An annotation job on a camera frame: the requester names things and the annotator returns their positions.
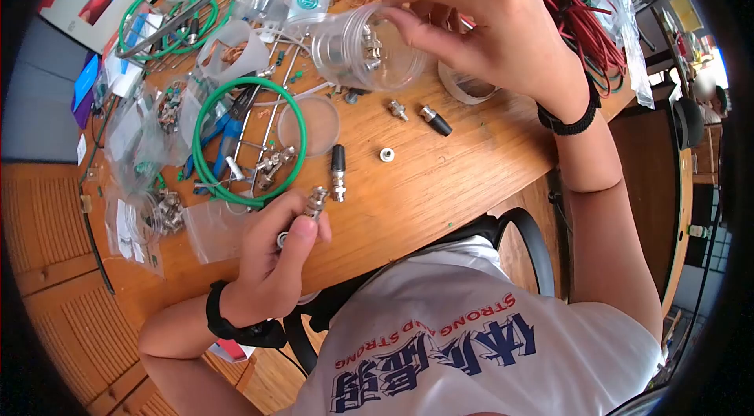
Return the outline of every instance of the blue pliers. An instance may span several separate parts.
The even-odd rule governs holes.
[[[233,101],[233,105],[230,110],[228,110],[228,113],[224,114],[217,122],[215,122],[212,133],[201,139],[201,148],[204,149],[214,137],[222,133],[220,150],[217,152],[215,165],[212,167],[212,175],[215,179],[221,180],[222,176],[225,174],[225,169],[228,167],[225,158],[233,155],[240,140],[241,132],[243,131],[243,120],[254,105],[254,100],[256,99],[258,92],[258,85],[250,84],[246,87]],[[194,156],[191,155],[188,157],[188,160],[183,167],[183,178],[188,179],[193,172]],[[206,187],[194,189],[194,194],[197,195],[206,195],[209,193],[210,191]]]

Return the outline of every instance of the blue handle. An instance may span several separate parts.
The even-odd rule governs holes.
[[[240,120],[229,119],[225,124],[222,130],[220,149],[217,152],[217,158],[215,158],[215,166],[212,168],[212,175],[215,176],[215,179],[222,180],[225,168],[228,167],[228,164],[225,163],[225,157],[232,155],[235,151],[242,129],[243,122]],[[207,195],[209,193],[210,191],[206,187],[199,188],[196,191],[197,195]]]
[[[225,114],[222,117],[220,117],[217,120],[217,122],[215,122],[215,129],[212,130],[212,133],[210,133],[209,135],[201,139],[202,149],[204,149],[204,147],[207,146],[207,144],[209,144],[210,141],[212,141],[212,138],[220,134],[220,132],[225,128],[225,126],[228,124],[230,119],[231,119],[231,116],[229,114]],[[188,160],[186,160],[185,166],[183,167],[183,178],[188,179],[189,177],[191,177],[193,173],[194,173],[194,155],[190,155],[188,157]]]

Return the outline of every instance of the wrist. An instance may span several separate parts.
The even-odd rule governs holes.
[[[569,57],[575,61],[564,65],[549,84],[548,94],[537,99],[544,109],[566,125],[579,121],[589,107],[587,76],[578,57],[573,53]]]
[[[243,290],[238,281],[233,281],[222,289],[220,316],[236,328],[250,327],[266,319],[255,312],[248,291]]]

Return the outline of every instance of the black wristband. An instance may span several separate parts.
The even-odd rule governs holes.
[[[589,74],[587,74],[587,84],[589,84],[589,103],[587,104],[587,110],[583,117],[572,124],[564,124],[560,119],[545,110],[544,107],[537,102],[539,123],[561,137],[578,135],[589,128],[594,121],[594,115],[597,113],[597,110],[602,108],[602,99],[599,96],[599,92],[597,92],[597,88],[594,87],[594,83]]]
[[[283,326],[276,319],[261,321],[250,327],[236,328],[230,321],[220,316],[220,294],[226,285],[228,282],[224,280],[218,280],[210,285],[205,311],[207,327],[212,334],[220,339],[236,341],[240,345],[278,349],[284,347],[287,339]]]

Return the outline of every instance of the tape roll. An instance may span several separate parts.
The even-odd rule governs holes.
[[[488,100],[500,90],[500,88],[481,81],[474,76],[454,71],[441,61],[437,62],[437,73],[439,74],[439,80],[445,86],[445,90],[454,99],[468,106],[476,106],[476,104]]]

